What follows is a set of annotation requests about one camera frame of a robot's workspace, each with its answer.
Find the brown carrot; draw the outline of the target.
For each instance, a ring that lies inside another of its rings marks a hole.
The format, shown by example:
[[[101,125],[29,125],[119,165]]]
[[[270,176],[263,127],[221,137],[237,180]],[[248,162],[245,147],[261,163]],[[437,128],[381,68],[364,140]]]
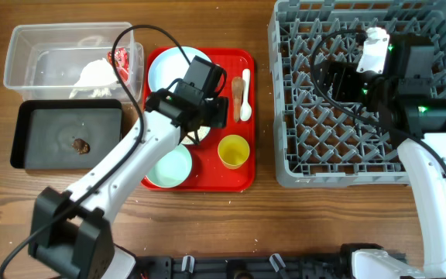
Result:
[[[244,85],[242,77],[234,77],[232,79],[233,120],[235,122],[240,120]]]

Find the yellow plastic cup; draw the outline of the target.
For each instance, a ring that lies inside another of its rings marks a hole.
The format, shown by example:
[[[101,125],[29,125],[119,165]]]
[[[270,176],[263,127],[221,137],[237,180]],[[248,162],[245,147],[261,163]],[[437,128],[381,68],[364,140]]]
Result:
[[[218,144],[218,156],[228,169],[238,169],[250,156],[249,143],[239,135],[225,136]]]

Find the mint green bowl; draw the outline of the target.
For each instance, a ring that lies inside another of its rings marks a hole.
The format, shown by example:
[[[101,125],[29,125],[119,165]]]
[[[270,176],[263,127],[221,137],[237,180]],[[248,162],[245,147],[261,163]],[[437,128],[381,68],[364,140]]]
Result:
[[[189,177],[192,165],[190,151],[179,145],[154,165],[146,179],[159,188],[175,188]]]

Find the brown food lump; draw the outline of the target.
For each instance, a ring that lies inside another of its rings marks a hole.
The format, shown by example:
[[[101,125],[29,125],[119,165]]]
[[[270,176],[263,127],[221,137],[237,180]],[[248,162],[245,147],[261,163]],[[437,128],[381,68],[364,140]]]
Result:
[[[80,138],[76,138],[73,141],[72,147],[75,149],[75,151],[79,155],[83,155],[83,154],[86,154],[86,153],[90,152],[89,144],[86,141],[84,141],[83,139],[80,139]]]

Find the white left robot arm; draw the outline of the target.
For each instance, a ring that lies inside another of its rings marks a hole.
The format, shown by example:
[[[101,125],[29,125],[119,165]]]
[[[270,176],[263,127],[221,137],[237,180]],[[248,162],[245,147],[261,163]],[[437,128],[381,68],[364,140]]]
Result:
[[[154,165],[202,126],[224,128],[226,71],[195,57],[182,79],[153,92],[120,143],[65,191],[45,188],[33,209],[28,254],[64,278],[131,278],[136,256],[114,244],[111,224]]]

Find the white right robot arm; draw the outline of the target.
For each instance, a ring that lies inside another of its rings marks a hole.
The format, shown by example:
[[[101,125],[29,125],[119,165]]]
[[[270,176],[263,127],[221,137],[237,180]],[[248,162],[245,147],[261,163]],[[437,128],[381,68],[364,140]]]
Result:
[[[314,90],[330,105],[388,132],[410,181],[424,242],[424,278],[446,278],[446,99],[432,95],[434,44],[413,33],[341,30],[361,49],[356,63],[318,60]]]

